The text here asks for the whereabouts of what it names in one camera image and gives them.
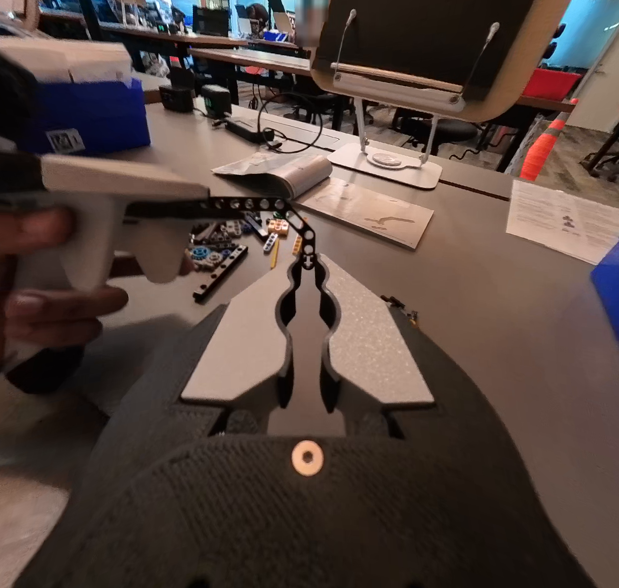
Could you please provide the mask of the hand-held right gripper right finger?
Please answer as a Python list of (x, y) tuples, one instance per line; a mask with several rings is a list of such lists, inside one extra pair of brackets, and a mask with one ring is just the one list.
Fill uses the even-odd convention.
[(328, 412), (435, 405), (391, 304), (320, 256), (321, 398)]

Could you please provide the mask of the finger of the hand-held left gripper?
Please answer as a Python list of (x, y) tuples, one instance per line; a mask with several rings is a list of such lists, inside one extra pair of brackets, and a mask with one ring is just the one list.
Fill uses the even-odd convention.
[(74, 215), (73, 235), (60, 246), (19, 258), (19, 287), (95, 290), (110, 278), (117, 252), (135, 257), (153, 283), (173, 281), (190, 226), (178, 219), (125, 219), (128, 201), (20, 201), (32, 211), (61, 206)]
[(206, 199), (209, 189), (149, 163), (43, 155), (41, 173), (50, 192), (107, 194), (134, 199)]

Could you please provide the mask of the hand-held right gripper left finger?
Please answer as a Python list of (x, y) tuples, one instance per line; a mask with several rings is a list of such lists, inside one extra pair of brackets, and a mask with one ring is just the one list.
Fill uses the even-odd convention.
[(187, 404), (286, 408), (293, 391), (288, 323), (296, 314), (301, 269), (284, 259), (226, 305), (183, 388)]

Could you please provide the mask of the black lego beam with holes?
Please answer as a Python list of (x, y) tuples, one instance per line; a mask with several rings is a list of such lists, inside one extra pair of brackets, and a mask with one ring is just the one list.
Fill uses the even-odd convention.
[(123, 225), (133, 229), (130, 234), (137, 233), (137, 228), (169, 227), (180, 231), (180, 243), (188, 250), (189, 237), (192, 228), (210, 221), (227, 219), (242, 219), (245, 212), (291, 210), (300, 217), (301, 236), (300, 252), (291, 263), (291, 278), (295, 289), (301, 283), (303, 270), (311, 271), (316, 263), (316, 245), (314, 231), (294, 210), (291, 203), (280, 197), (210, 197), (208, 199), (166, 201), (166, 202), (134, 202), (126, 209)]

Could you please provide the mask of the small loose lego pieces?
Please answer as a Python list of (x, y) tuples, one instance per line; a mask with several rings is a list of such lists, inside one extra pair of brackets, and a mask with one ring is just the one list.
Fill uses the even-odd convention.
[(381, 295), (380, 298), (386, 302), (388, 306), (398, 310), (414, 328), (418, 327), (418, 311), (407, 307), (407, 305), (396, 297)]

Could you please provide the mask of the long black lego beam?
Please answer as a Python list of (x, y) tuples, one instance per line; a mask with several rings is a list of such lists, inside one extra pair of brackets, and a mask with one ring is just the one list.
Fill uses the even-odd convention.
[(240, 244), (234, 248), (228, 256), (223, 258), (216, 267), (205, 272), (202, 283), (192, 293), (195, 304), (201, 305), (211, 297), (213, 292), (246, 258), (249, 247)]

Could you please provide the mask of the pile of mixed lego pieces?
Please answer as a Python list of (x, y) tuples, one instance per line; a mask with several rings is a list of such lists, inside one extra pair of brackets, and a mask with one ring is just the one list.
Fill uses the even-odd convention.
[(293, 239), (292, 254), (301, 248), (300, 217), (291, 210), (245, 212), (242, 219), (210, 221), (192, 228), (189, 237), (188, 257), (197, 272), (208, 272), (228, 256), (236, 246), (249, 247), (254, 238), (259, 250), (269, 260), (276, 238), (280, 240), (277, 265), (283, 264), (285, 241)]

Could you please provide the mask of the lego instruction booklet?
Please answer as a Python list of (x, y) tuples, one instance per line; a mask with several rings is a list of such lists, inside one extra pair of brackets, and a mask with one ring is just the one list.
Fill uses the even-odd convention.
[(212, 169), (212, 173), (258, 194), (296, 199), (330, 178), (332, 164), (315, 153), (268, 151)]

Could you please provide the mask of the person's left hand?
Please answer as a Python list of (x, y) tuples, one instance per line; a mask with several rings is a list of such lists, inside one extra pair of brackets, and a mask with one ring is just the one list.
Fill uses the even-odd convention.
[(106, 285), (91, 293), (13, 288), (20, 256), (65, 243), (72, 230), (73, 217), (62, 208), (1, 214), (2, 357), (6, 340), (43, 348), (88, 344), (102, 329), (100, 318), (127, 305), (123, 289)]

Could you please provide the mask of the blue box with white lid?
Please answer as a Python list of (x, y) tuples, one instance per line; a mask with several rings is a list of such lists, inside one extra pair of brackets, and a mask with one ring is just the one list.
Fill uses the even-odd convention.
[(1, 37), (1, 138), (95, 156), (151, 143), (142, 83), (120, 43)]

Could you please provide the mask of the black charger block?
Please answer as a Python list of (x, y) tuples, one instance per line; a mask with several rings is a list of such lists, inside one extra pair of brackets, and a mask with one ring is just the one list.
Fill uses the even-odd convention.
[(166, 110), (176, 113), (194, 112), (194, 90), (186, 87), (175, 87), (172, 85), (160, 85), (159, 96), (163, 107)]
[(204, 100), (205, 112), (213, 120), (222, 120), (232, 115), (231, 95), (226, 87), (217, 84), (205, 84), (200, 89)]

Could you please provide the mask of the black power strip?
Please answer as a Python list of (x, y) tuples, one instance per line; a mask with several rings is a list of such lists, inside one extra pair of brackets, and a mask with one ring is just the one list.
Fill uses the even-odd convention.
[(226, 131), (253, 145), (266, 145), (273, 143), (275, 139), (272, 129), (259, 130), (257, 124), (240, 118), (226, 118), (224, 128)]

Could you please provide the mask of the printed paper sheet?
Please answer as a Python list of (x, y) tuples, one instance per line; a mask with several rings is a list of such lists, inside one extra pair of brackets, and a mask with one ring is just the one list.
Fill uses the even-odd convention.
[(506, 232), (595, 266), (618, 243), (618, 209), (518, 178)]

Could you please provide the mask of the black office chair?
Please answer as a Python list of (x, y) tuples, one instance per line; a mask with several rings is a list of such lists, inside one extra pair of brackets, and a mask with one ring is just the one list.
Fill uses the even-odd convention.
[[(406, 135), (409, 142), (427, 149), (432, 130), (431, 118), (403, 117), (398, 122), (398, 132)], [(445, 143), (471, 141), (476, 138), (479, 129), (475, 124), (460, 120), (440, 118), (430, 143), (430, 155), (437, 156), (439, 147)]]

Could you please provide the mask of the blue plastic container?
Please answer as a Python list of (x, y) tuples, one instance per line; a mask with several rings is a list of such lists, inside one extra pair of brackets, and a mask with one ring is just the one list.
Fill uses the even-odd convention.
[(591, 281), (618, 342), (618, 243), (591, 271)]

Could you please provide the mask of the orange traffic cone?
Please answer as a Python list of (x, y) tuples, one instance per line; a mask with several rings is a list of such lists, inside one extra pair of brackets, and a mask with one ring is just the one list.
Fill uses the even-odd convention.
[(524, 157), (519, 179), (534, 182), (544, 167), (557, 138), (569, 118), (570, 112), (561, 112), (546, 128), (546, 130), (533, 142)]

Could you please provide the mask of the red storage bin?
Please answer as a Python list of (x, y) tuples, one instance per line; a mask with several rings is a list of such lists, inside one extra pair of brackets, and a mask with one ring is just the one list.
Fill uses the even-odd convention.
[(522, 97), (563, 101), (583, 77), (580, 73), (536, 68), (522, 91)]

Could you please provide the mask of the book stand with metal base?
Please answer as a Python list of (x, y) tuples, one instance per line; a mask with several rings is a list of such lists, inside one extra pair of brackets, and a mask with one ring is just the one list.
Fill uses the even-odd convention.
[[(355, 104), (359, 139), (336, 150), (333, 165), (436, 188), (439, 121), (481, 123), (513, 107), (570, 1), (300, 0), (297, 38), (311, 50), (312, 79)], [(364, 100), (429, 114), (425, 152), (371, 145)]]

